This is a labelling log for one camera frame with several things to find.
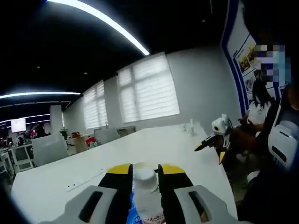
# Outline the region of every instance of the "white tabletop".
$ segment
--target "white tabletop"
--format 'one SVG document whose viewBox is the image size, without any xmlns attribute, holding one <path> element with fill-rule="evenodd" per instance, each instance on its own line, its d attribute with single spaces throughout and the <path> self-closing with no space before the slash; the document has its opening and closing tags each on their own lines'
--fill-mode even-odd
<svg viewBox="0 0 299 224">
<path fill-rule="evenodd" d="M 121 139 L 68 158 L 18 173 L 12 197 L 32 223 L 51 221 L 63 214 L 65 204 L 90 185 L 98 185 L 104 170 L 124 164 L 171 163 L 185 170 L 194 185 L 201 184 L 222 199 L 237 218 L 232 189 L 215 150 L 194 149 L 206 133 L 195 126 L 196 135 L 182 125 L 140 130 Z"/>
</svg>

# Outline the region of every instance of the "led light strip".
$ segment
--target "led light strip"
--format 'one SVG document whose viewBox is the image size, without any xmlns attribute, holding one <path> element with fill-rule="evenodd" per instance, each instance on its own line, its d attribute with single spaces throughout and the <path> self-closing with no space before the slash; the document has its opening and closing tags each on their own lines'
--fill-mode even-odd
<svg viewBox="0 0 299 224">
<path fill-rule="evenodd" d="M 29 117 L 23 117 L 23 118 L 36 118 L 36 117 L 41 117 L 41 116 L 50 116 L 50 114 L 41 114 L 41 115 L 35 115 L 35 116 L 29 116 Z M 0 123 L 5 123 L 5 122 L 9 122 L 11 121 L 12 119 L 10 120 L 4 120 L 4 121 L 0 121 Z"/>
<path fill-rule="evenodd" d="M 79 92 L 19 92 L 0 96 L 0 99 L 30 95 L 80 95 Z"/>
<path fill-rule="evenodd" d="M 99 10 L 77 0 L 48 0 L 51 2 L 56 2 L 68 6 L 73 6 L 75 8 L 81 9 L 98 19 L 102 20 L 103 22 L 107 23 L 109 26 L 120 32 L 124 37 L 126 37 L 132 44 L 134 44 L 144 55 L 149 55 L 150 53 L 122 26 L 112 20 L 109 16 L 103 14 Z"/>
<path fill-rule="evenodd" d="M 29 122 L 26 123 L 26 125 L 30 125 L 30 124 L 35 124 L 35 123 L 40 123 L 40 122 L 46 122 L 46 121 L 51 121 L 51 120 L 40 120 L 40 121 L 35 121 L 35 122 Z"/>
</svg>

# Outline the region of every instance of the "bottle label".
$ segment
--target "bottle label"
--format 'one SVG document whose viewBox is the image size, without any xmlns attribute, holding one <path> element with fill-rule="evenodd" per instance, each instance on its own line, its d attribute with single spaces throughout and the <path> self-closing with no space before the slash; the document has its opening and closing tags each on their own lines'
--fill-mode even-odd
<svg viewBox="0 0 299 224">
<path fill-rule="evenodd" d="M 163 224 L 165 223 L 164 214 L 159 214 L 156 217 L 151 217 L 147 219 L 143 219 L 142 222 L 144 224 Z"/>
</svg>

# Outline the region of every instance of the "window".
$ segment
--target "window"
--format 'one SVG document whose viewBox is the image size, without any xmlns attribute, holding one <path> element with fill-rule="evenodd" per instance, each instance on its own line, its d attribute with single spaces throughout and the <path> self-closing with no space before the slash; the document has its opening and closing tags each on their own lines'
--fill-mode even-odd
<svg viewBox="0 0 299 224">
<path fill-rule="evenodd" d="M 86 129 L 108 124 L 104 96 L 104 82 L 100 81 L 84 94 L 84 121 Z"/>
<path fill-rule="evenodd" d="M 179 114 L 172 74 L 164 53 L 118 72 L 124 123 Z"/>
</svg>

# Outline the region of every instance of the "small bottle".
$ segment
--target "small bottle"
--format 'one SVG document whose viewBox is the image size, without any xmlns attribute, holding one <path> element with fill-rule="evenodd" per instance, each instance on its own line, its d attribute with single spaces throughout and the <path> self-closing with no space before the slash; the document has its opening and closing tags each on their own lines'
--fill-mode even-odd
<svg viewBox="0 0 299 224">
<path fill-rule="evenodd" d="M 157 176 L 152 169 L 144 167 L 135 170 L 133 201 L 143 224 L 165 223 Z"/>
</svg>

